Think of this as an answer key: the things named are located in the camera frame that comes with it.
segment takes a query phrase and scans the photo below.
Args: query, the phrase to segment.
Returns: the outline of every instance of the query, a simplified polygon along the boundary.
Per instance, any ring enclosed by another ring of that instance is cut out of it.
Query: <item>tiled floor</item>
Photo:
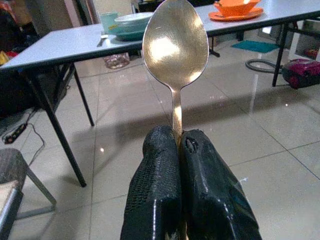
[[[293,90],[279,77],[245,67],[252,58],[229,47],[209,57],[204,74],[182,90],[183,126],[201,129],[242,181],[264,240],[320,238],[320,85]],[[11,240],[118,240],[130,179],[142,144],[171,122],[170,92],[141,59],[109,71],[101,58],[76,64],[95,127],[74,82],[56,115],[82,170],[81,188],[44,112],[31,122],[46,141],[31,169],[57,199],[57,211],[17,220]],[[15,142],[29,162],[41,141],[28,128]],[[27,180],[21,211],[49,203]]]

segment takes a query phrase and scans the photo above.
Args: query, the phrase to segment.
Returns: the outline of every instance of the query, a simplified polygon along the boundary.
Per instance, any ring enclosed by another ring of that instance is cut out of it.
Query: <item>floor mat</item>
[[[253,52],[264,53],[264,54],[279,48],[276,44],[273,44],[273,43],[260,42],[260,41],[248,41],[248,40],[234,44],[231,47],[236,49],[245,49]]]

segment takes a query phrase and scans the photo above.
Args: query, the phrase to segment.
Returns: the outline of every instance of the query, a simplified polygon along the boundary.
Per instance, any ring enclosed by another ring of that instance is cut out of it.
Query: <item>cup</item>
[[[103,26],[105,34],[109,34],[110,31],[118,26],[115,19],[118,17],[117,12],[107,12],[100,14],[100,22]]]

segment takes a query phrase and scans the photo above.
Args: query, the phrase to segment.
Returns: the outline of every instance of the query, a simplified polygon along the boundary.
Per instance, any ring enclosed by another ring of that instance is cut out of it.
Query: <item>table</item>
[[[272,85],[275,86],[288,31],[288,24],[295,21],[320,17],[320,4],[319,0],[262,0],[257,7],[264,9],[264,13],[261,16],[239,22],[211,21],[208,13],[217,11],[212,4],[196,7],[196,11],[203,21],[208,37],[284,24],[284,33],[281,38],[275,74],[272,81]],[[100,24],[94,24],[50,32],[0,67],[0,71],[23,69],[27,73],[30,82],[34,85],[33,91],[44,105],[45,111],[59,137],[72,168],[83,187],[86,185],[85,180],[51,107],[51,103],[46,93],[41,89],[38,80],[33,76],[32,69],[64,64],[73,65],[73,63],[77,61],[125,53],[131,50],[140,50],[142,48],[141,40],[128,42],[118,41],[113,35],[110,35],[109,39],[107,39],[101,47],[96,47],[100,40],[102,30],[103,28]],[[75,71],[74,74],[81,96],[83,97],[83,102],[86,104],[77,71]]]

